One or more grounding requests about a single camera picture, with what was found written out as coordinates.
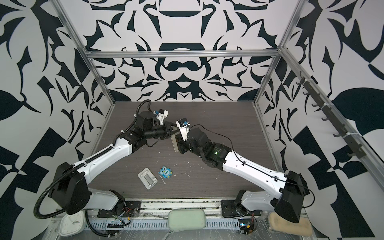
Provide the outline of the white remote control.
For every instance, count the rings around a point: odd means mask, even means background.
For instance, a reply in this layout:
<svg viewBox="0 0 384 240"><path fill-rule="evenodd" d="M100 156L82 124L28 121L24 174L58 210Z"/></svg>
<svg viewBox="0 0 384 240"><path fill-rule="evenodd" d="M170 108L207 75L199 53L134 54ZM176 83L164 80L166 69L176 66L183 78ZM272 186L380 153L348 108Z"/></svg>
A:
<svg viewBox="0 0 384 240"><path fill-rule="evenodd" d="M173 144L173 147L174 147L174 151L176 153L178 153L180 150L179 150L179 140L180 140L180 134L173 134L171 136L171 141L172 141L172 144Z"/></svg>

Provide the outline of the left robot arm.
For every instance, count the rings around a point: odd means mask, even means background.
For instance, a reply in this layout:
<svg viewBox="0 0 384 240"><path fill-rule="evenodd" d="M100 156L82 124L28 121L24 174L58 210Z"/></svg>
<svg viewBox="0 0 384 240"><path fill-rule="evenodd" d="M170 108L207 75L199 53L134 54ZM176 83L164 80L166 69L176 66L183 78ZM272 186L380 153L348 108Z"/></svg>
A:
<svg viewBox="0 0 384 240"><path fill-rule="evenodd" d="M167 114L163 110L137 114L134 122L106 148L75 164L61 164L48 196L69 215L88 209L120 213L124 199L119 193L91 189L88 185L107 168L146 146L149 139L165 140L176 134L177 125L165 120Z"/></svg>

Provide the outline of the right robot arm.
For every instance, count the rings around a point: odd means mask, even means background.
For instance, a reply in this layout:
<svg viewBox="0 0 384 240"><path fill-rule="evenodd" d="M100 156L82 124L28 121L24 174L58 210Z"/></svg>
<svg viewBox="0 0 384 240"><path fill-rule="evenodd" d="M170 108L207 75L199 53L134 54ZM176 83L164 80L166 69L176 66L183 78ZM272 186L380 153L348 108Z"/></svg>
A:
<svg viewBox="0 0 384 240"><path fill-rule="evenodd" d="M275 213L291 223L300 221L305 196L310 194L304 178L293 171L277 172L256 164L223 144L212 142L199 128L173 137L173 145L181 154L191 152L208 167L237 175L267 192L263 200L251 197L250 191L240 191L236 198L244 214L271 206Z"/></svg>

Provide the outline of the white phone stand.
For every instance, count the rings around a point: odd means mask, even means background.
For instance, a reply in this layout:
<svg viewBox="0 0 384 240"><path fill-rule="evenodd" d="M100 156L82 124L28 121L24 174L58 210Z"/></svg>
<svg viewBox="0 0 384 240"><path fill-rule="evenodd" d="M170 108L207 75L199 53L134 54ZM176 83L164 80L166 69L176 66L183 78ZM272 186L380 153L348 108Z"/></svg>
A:
<svg viewBox="0 0 384 240"><path fill-rule="evenodd" d="M150 190L158 183L158 180L148 168L138 173L138 177L147 190Z"/></svg>

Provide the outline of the green sponge pad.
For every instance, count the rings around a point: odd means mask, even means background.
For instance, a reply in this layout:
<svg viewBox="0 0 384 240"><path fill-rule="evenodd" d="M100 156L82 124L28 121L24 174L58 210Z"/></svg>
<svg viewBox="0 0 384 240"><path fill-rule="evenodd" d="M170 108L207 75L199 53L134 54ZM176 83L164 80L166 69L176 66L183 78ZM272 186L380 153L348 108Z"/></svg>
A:
<svg viewBox="0 0 384 240"><path fill-rule="evenodd" d="M201 209L176 209L168 215L168 227L173 232L200 230L206 223L206 214Z"/></svg>

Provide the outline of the small circuit board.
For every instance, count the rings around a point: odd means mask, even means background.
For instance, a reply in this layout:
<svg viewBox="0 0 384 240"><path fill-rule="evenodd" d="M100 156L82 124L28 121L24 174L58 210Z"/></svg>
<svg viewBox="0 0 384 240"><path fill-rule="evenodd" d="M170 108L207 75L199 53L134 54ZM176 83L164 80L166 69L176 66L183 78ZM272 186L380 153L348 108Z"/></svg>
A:
<svg viewBox="0 0 384 240"><path fill-rule="evenodd" d="M243 235L251 234L257 226L255 218L239 219L239 231Z"/></svg>

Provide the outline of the white square clock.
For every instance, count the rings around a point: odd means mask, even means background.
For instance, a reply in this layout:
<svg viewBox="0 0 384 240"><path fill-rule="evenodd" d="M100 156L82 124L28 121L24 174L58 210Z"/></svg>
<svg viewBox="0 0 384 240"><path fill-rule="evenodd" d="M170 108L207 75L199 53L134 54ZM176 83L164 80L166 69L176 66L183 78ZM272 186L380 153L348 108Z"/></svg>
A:
<svg viewBox="0 0 384 240"><path fill-rule="evenodd" d="M85 211L79 211L73 215L65 215L59 227L59 235L61 237L70 237L81 233L86 227Z"/></svg>

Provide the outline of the beige sponge pad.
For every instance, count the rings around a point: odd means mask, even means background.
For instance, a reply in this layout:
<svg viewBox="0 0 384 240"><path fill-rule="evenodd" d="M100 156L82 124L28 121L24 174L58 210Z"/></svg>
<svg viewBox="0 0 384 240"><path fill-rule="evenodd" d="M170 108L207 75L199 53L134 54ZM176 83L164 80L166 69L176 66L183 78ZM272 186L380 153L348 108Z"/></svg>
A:
<svg viewBox="0 0 384 240"><path fill-rule="evenodd" d="M277 213L271 212L268 216L270 230L302 237L313 235L313 228L308 218L300 218L299 223L289 222Z"/></svg>

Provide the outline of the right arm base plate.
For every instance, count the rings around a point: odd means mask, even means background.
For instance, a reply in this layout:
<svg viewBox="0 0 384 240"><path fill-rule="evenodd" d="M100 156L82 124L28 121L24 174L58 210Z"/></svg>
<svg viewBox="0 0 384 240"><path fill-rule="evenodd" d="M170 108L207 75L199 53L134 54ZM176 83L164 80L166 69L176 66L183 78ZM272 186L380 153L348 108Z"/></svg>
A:
<svg viewBox="0 0 384 240"><path fill-rule="evenodd" d="M243 216L236 209L234 200L221 200L221 214L224 218L239 218Z"/></svg>

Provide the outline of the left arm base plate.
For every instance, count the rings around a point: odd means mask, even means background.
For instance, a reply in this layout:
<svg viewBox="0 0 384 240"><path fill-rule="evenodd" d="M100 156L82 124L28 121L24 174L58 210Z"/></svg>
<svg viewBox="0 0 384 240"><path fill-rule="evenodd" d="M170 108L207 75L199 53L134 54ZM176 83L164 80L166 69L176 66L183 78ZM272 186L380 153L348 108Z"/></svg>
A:
<svg viewBox="0 0 384 240"><path fill-rule="evenodd" d="M141 201L119 201L112 210L99 210L98 218L112 218L120 216L121 218L132 217L141 210Z"/></svg>

